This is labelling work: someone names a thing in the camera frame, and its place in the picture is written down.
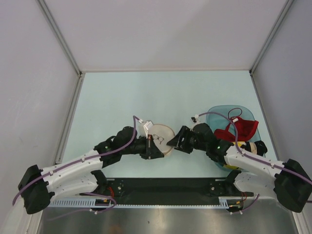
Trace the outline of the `white mesh laundry bag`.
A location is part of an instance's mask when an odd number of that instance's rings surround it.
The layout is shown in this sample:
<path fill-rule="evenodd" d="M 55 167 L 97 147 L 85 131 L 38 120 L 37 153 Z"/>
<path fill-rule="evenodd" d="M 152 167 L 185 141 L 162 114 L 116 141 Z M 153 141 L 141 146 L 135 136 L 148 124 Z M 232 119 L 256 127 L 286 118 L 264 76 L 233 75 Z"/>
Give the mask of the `white mesh laundry bag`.
<path fill-rule="evenodd" d="M 148 134 L 152 135 L 156 147 L 165 155 L 168 156 L 173 150 L 172 146 L 167 143 L 176 135 L 172 128 L 164 124 L 154 124 L 149 130 Z"/>

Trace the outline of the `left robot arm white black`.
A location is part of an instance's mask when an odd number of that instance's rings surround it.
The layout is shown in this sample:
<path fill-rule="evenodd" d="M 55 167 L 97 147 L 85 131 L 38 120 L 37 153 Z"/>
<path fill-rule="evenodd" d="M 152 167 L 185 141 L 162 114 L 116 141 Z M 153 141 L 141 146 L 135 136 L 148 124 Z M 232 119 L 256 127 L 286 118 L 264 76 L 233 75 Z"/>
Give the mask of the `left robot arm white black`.
<path fill-rule="evenodd" d="M 160 134 L 137 136 L 135 128 L 127 126 L 78 159 L 43 169 L 38 165 L 30 166 L 18 184 L 25 210 L 32 215 L 57 198 L 84 193 L 102 195 L 108 189 L 103 168 L 119 162 L 123 155 L 162 158 L 160 145 L 164 145 Z"/>

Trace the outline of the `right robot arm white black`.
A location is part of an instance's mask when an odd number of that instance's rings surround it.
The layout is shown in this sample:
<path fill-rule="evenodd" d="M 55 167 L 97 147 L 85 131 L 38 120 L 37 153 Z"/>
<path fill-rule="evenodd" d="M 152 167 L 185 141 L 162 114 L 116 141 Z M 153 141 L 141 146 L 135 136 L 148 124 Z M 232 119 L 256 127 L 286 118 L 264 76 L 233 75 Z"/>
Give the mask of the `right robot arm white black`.
<path fill-rule="evenodd" d="M 213 161 L 240 168 L 225 183 L 229 195 L 251 192 L 277 200 L 286 209 L 300 213 L 312 194 L 312 181 L 295 160 L 273 161 L 218 139 L 206 123 L 182 126 L 168 146 L 184 153 L 202 150 Z"/>

